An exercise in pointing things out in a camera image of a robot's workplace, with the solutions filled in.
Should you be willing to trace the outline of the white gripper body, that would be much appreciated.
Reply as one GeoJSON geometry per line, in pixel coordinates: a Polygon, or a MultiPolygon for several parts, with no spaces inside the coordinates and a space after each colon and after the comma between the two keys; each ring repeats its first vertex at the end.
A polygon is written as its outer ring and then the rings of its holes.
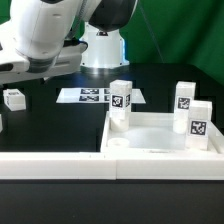
{"type": "Polygon", "coordinates": [[[0,25],[0,84],[51,78],[74,73],[80,66],[87,44],[65,41],[60,54],[51,59],[32,59],[15,49],[9,21],[0,25]]]}

